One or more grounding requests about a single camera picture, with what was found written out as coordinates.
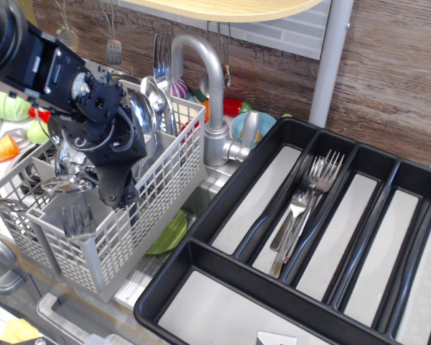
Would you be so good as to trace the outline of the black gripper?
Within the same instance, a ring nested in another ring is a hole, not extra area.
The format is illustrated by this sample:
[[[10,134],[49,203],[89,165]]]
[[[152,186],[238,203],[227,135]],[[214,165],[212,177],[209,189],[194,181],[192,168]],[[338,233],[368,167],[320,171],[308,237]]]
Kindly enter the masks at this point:
[[[146,156],[143,132],[122,103],[125,92],[107,70],[53,70],[47,78],[54,110],[51,134],[82,152],[96,168],[101,201],[113,209],[136,203],[132,168]]]

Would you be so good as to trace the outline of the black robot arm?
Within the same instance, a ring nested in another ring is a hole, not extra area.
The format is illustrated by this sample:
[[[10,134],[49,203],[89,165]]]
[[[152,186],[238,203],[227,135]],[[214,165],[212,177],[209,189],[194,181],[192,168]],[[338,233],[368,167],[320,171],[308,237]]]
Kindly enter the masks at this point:
[[[50,110],[64,143],[93,164],[107,206],[139,200],[132,169],[147,151],[121,84],[99,81],[70,48],[28,22],[16,1],[0,1],[0,91]]]

